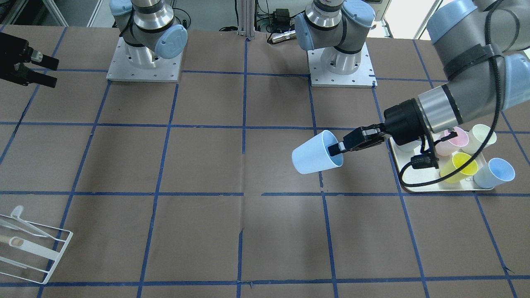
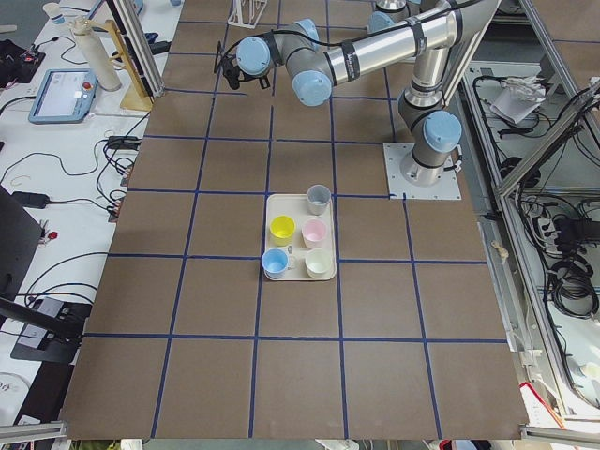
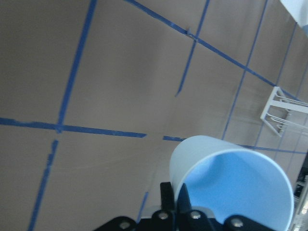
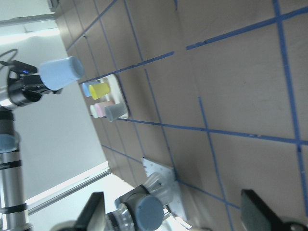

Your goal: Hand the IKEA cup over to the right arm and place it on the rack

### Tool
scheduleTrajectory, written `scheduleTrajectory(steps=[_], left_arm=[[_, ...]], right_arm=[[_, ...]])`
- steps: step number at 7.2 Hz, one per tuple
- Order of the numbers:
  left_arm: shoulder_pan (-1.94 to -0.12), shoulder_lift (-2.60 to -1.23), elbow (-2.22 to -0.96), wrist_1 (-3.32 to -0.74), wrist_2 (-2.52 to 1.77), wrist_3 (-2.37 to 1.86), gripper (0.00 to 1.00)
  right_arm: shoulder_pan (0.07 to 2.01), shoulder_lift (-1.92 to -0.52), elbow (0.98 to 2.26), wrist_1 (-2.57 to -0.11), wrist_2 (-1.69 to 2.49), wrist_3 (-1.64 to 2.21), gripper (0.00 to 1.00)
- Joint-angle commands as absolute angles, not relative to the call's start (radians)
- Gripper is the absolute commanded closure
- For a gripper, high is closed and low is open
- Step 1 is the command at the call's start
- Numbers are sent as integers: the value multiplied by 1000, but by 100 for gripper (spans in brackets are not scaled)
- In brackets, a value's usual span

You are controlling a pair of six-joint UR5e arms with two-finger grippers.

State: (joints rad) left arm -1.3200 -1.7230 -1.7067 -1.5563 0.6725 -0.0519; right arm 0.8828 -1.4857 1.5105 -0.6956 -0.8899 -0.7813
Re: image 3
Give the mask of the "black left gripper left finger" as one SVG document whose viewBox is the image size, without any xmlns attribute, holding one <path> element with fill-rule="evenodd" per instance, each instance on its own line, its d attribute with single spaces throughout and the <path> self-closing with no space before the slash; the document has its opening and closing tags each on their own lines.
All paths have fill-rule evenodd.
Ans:
<svg viewBox="0 0 308 231">
<path fill-rule="evenodd" d="M 175 199 L 171 182 L 160 183 L 161 209 L 175 212 Z"/>
</svg>

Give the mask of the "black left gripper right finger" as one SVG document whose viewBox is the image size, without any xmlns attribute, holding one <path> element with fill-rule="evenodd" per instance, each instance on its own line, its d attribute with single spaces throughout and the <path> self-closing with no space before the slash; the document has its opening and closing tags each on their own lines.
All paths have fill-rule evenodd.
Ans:
<svg viewBox="0 0 308 231">
<path fill-rule="evenodd" d="M 192 209 L 190 202 L 190 197 L 186 184 L 184 183 L 181 186 L 180 192 L 177 199 L 177 212 L 178 213 L 187 213 Z"/>
</svg>

